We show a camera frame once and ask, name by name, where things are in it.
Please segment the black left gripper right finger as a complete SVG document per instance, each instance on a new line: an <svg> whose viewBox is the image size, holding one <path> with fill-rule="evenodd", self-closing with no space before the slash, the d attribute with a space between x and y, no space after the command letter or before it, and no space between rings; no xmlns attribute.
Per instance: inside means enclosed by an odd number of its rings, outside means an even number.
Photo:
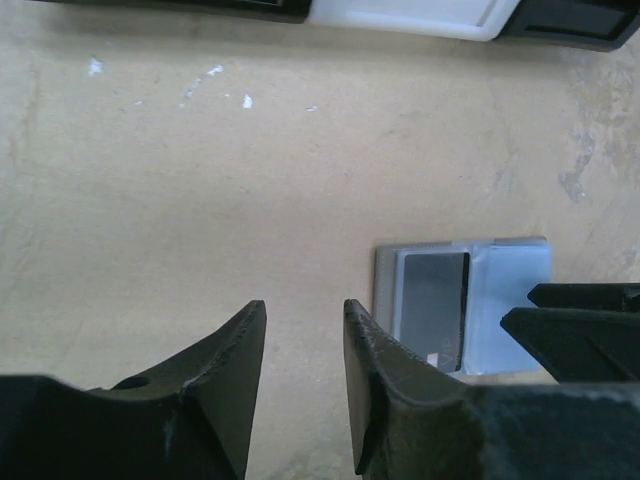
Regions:
<svg viewBox="0 0 640 480"><path fill-rule="evenodd" d="M470 385L344 304L354 469L365 479L635 479L633 383Z"/></svg>

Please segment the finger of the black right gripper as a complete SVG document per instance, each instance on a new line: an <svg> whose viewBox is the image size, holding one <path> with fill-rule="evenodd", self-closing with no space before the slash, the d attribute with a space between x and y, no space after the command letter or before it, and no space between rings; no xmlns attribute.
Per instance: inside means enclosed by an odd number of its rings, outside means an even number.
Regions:
<svg viewBox="0 0 640 480"><path fill-rule="evenodd" d="M639 315L514 308L501 327L558 382L639 381Z"/></svg>
<svg viewBox="0 0 640 480"><path fill-rule="evenodd" d="M540 308L639 312L638 283L538 284L527 297Z"/></svg>

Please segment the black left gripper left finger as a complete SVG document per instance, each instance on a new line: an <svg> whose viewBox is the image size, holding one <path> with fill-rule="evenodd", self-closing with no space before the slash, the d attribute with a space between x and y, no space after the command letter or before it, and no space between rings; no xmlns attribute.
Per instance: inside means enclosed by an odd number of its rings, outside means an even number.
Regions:
<svg viewBox="0 0 640 480"><path fill-rule="evenodd" d="M2 478L244 478L266 320L264 302L251 301L110 389L2 376Z"/></svg>

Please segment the grey card holder wallet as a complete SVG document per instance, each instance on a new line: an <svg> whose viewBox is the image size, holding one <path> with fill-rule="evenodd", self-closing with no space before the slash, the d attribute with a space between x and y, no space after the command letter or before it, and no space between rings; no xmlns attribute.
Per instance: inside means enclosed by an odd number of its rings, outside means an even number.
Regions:
<svg viewBox="0 0 640 480"><path fill-rule="evenodd" d="M388 244L375 250L373 317L392 336L399 258L408 252L470 255L461 369L454 377L517 374L540 364L500 325L514 308L530 308L529 292L551 279L552 250L544 237Z"/></svg>

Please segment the black VIP credit card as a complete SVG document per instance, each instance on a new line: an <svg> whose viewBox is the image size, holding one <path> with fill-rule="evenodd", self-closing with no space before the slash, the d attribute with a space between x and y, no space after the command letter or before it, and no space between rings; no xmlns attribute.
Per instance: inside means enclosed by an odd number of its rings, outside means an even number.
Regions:
<svg viewBox="0 0 640 480"><path fill-rule="evenodd" d="M393 335L445 374L461 369L470 255L408 252L399 258Z"/></svg>

